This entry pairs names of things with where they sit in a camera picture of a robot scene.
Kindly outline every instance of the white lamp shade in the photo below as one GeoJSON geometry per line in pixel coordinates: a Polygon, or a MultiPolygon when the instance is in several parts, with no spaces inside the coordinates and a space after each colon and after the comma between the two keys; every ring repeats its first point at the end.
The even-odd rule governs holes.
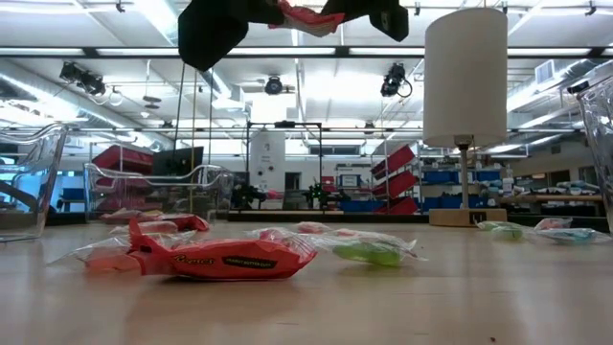
{"type": "Polygon", "coordinates": [[[425,34],[423,142],[478,147],[507,138],[507,17],[493,9],[455,11],[425,34]]]}

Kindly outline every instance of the ceiling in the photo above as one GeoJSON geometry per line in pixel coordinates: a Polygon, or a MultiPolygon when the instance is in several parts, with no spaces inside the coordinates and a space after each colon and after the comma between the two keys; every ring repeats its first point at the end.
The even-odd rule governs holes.
{"type": "MultiPolygon", "coordinates": [[[[160,0],[148,0],[151,4],[160,0]]],[[[0,46],[29,47],[163,47],[170,43],[151,24],[135,5],[138,1],[123,1],[126,12],[115,10],[115,2],[109,0],[11,0],[0,2],[2,35],[0,46]]],[[[182,10],[188,1],[171,1],[182,10]]],[[[415,11],[415,1],[400,1],[403,6],[415,11]]],[[[294,0],[292,4],[321,8],[325,0],[294,0]]],[[[502,1],[485,1],[488,6],[500,8],[502,1]]],[[[594,15],[585,15],[589,1],[507,1],[509,12],[510,46],[606,46],[613,42],[613,1],[595,1],[599,7],[594,15]]],[[[269,30],[264,25],[251,24],[242,46],[292,46],[299,45],[373,45],[373,46],[422,46],[425,30],[432,21],[458,10],[484,6],[483,0],[420,0],[420,15],[410,16],[410,34],[402,42],[374,29],[363,17],[344,24],[335,34],[317,38],[299,34],[298,42],[292,39],[290,30],[269,30]]],[[[195,117],[197,127],[207,127],[212,114],[214,126],[244,126],[243,111],[227,111],[211,107],[212,95],[208,85],[188,67],[182,78],[183,64],[179,59],[154,59],[148,62],[136,59],[77,59],[81,68],[103,76],[108,86],[115,86],[124,96],[118,105],[110,102],[101,106],[144,127],[158,127],[164,121],[177,118],[180,107],[182,127],[191,124],[195,117]],[[149,111],[144,118],[145,95],[163,101],[158,110],[149,111]]],[[[65,86],[58,75],[63,59],[11,58],[15,68],[22,68],[60,86],[65,86]]],[[[530,81],[534,68],[545,62],[543,59],[513,59],[509,61],[509,90],[530,81]]],[[[422,72],[420,59],[332,59],[302,58],[302,92],[305,108],[304,120],[324,122],[331,127],[363,126],[365,121],[375,121],[381,127],[409,127],[419,125],[422,119],[422,72]],[[414,81],[412,97],[383,99],[379,94],[383,76],[394,62],[402,62],[414,81]]],[[[296,63],[293,58],[226,58],[215,66],[228,85],[240,86],[245,91],[245,100],[261,97],[262,84],[268,76],[280,76],[284,84],[296,86],[296,63]]],[[[61,92],[83,95],[74,85],[61,92]]],[[[510,113],[510,127],[519,127],[533,118],[560,109],[557,92],[548,93],[529,103],[522,104],[510,113]]],[[[99,104],[105,97],[94,100],[99,104]]],[[[219,133],[219,138],[228,134],[219,133]]]]}

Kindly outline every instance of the clear plastic bin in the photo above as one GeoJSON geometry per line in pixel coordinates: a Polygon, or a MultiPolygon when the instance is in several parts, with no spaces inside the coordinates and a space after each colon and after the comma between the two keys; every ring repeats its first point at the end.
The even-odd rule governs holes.
{"type": "Polygon", "coordinates": [[[184,176],[148,176],[88,163],[83,178],[88,220],[126,209],[194,214],[215,222],[217,213],[230,210],[234,183],[231,172],[211,165],[196,167],[184,176]]]}
{"type": "Polygon", "coordinates": [[[0,242],[42,235],[66,132],[50,125],[29,137],[0,134],[0,242]]]}
{"type": "Polygon", "coordinates": [[[601,187],[609,230],[613,233],[613,78],[578,95],[594,168],[601,187]]]}

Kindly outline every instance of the lamp base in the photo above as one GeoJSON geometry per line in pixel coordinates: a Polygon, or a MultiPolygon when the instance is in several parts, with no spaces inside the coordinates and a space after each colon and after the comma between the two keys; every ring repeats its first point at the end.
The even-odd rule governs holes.
{"type": "Polygon", "coordinates": [[[507,221],[505,209],[434,209],[430,210],[430,225],[475,227],[486,220],[507,221]]]}

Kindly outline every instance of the red storage tray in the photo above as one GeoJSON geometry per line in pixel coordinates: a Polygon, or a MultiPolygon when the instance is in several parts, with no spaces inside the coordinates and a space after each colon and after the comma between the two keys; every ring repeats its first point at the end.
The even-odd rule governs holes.
{"type": "MultiPolygon", "coordinates": [[[[411,149],[406,145],[402,146],[402,148],[392,153],[387,159],[387,169],[389,173],[393,173],[396,170],[409,164],[413,160],[413,158],[415,158],[415,154],[411,151],[411,149]]],[[[371,173],[373,173],[373,176],[377,180],[384,178],[386,175],[385,159],[375,165],[375,167],[371,169],[371,173]]]]}
{"type": "Polygon", "coordinates": [[[387,195],[387,188],[385,185],[385,181],[379,184],[373,189],[373,196],[377,198],[395,198],[398,197],[402,192],[405,192],[411,187],[415,186],[418,180],[413,176],[411,172],[401,172],[397,175],[394,175],[390,178],[390,194],[387,195]]]}
{"type": "MultiPolygon", "coordinates": [[[[120,153],[122,148],[113,145],[92,160],[98,168],[118,171],[120,169],[120,153]]],[[[153,155],[124,148],[124,172],[151,174],[153,155]]]]}
{"type": "MultiPolygon", "coordinates": [[[[390,215],[413,215],[419,207],[412,197],[399,197],[390,201],[390,215]]],[[[375,211],[377,214],[387,215],[387,205],[375,211]]]]}

